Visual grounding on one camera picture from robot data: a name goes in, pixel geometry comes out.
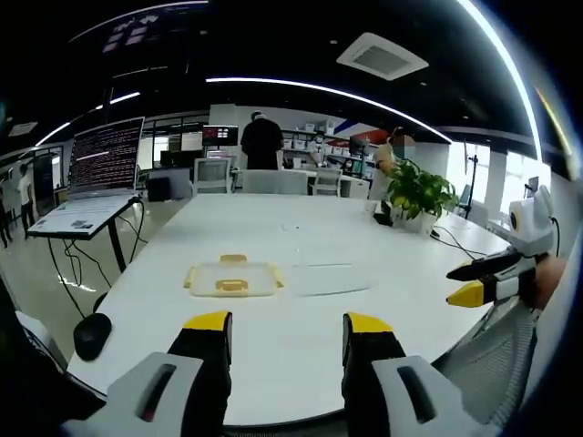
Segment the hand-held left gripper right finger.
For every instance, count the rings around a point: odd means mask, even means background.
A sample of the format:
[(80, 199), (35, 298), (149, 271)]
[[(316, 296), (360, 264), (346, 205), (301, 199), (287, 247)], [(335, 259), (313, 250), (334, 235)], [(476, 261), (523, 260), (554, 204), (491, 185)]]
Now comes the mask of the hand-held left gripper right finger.
[(405, 354), (391, 325), (343, 314), (341, 388), (350, 436), (497, 436), (476, 421), (462, 392), (419, 356)]

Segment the person's right hand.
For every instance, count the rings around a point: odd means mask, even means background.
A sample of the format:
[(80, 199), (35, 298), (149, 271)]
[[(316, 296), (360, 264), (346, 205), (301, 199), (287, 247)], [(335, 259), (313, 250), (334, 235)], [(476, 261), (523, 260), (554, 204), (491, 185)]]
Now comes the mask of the person's right hand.
[(560, 282), (568, 260), (546, 255), (536, 265), (535, 277), (527, 282), (521, 300), (534, 310), (543, 310)]

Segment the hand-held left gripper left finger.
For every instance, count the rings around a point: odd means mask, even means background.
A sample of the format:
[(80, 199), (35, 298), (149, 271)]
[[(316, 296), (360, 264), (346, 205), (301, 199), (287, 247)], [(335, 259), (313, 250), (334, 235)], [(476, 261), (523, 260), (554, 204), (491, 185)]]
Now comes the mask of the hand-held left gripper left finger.
[(63, 425), (66, 436), (221, 436), (231, 392), (232, 313), (186, 322), (167, 353), (153, 352), (107, 389), (105, 405)]

